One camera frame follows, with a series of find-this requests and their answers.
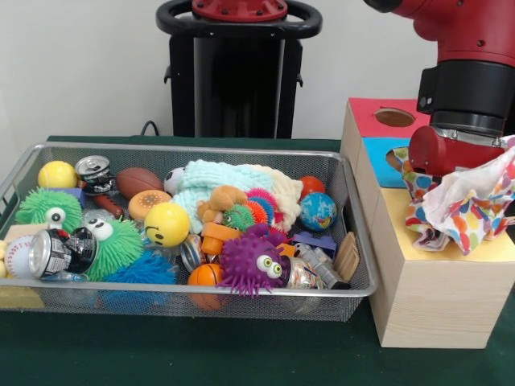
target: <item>wire mesh basket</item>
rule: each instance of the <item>wire mesh basket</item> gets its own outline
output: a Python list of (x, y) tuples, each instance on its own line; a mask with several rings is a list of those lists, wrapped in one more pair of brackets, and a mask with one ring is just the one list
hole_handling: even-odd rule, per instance
[[(27, 150), (0, 186), (0, 237), (4, 237), (14, 223), (20, 201), (36, 188), (37, 175), (46, 162), (61, 160), (75, 165), (81, 158), (94, 154), (107, 157), (114, 174), (127, 167), (140, 166), (152, 170), (161, 179), (170, 170), (197, 159), (270, 166), (293, 179), (314, 175), (324, 182), (339, 212), (336, 222), (325, 234), (332, 236), (337, 244), (347, 232), (352, 231), (356, 236), (360, 263), (350, 289), (273, 289), (271, 292), (262, 289), (257, 298), (242, 297), (231, 294), (227, 288), (186, 285), (187, 270), (179, 263), (176, 285), (0, 279), (0, 309), (347, 321), (361, 299), (377, 288), (373, 250), (351, 167), (347, 159), (336, 153), (46, 142)], [(121, 196), (117, 200), (122, 206), (127, 205)], [(300, 230), (295, 225), (291, 233)], [(213, 310), (201, 309), (193, 301), (195, 297), (214, 299), (221, 306)]]

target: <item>green table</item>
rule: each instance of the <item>green table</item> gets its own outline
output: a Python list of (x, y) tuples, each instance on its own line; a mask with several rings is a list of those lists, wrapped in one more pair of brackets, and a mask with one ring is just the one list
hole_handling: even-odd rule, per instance
[[(52, 141), (338, 151), (338, 141)], [(368, 301), (348, 323), (0, 313), (2, 385), (513, 385), (515, 299), (486, 350), (381, 348)]]

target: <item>can lid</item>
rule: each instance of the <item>can lid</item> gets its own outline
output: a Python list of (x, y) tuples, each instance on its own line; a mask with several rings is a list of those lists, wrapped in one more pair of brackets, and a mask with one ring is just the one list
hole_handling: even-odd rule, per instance
[(89, 155), (82, 158), (75, 165), (75, 172), (78, 175), (94, 175), (109, 167), (109, 160), (101, 155)]
[(188, 272), (193, 272), (202, 264), (202, 250), (200, 249), (200, 237), (190, 235), (180, 246), (180, 256)]
[(40, 278), (47, 267), (50, 258), (52, 241), (45, 229), (37, 232), (29, 248), (29, 270), (34, 277)]

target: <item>red toy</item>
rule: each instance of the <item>red toy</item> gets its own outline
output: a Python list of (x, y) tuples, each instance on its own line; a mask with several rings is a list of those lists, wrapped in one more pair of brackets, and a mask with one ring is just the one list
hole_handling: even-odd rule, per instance
[(161, 179), (142, 167), (130, 167), (122, 170), (116, 176), (116, 184), (126, 199), (132, 199), (141, 191), (164, 190)]
[[(215, 286), (222, 281), (222, 269), (218, 264), (204, 264), (193, 270), (187, 279), (189, 285)], [(190, 299), (202, 310), (219, 310), (224, 303), (215, 294), (189, 294)]]
[(310, 193), (325, 193), (325, 185), (322, 181), (313, 177), (312, 175), (307, 175), (300, 179), (303, 182), (304, 188), (300, 194), (300, 199), (302, 200), (305, 196)]

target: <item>black cable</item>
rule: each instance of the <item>black cable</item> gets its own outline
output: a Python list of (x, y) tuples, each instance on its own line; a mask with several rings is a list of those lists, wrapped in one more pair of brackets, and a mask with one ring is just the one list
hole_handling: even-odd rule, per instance
[(142, 132), (139, 135), (145, 135), (146, 128), (148, 126), (150, 126), (150, 125), (154, 128), (155, 136), (158, 137), (159, 136), (159, 129), (158, 129), (158, 126), (155, 124), (154, 121), (147, 121), (146, 124), (143, 125)]

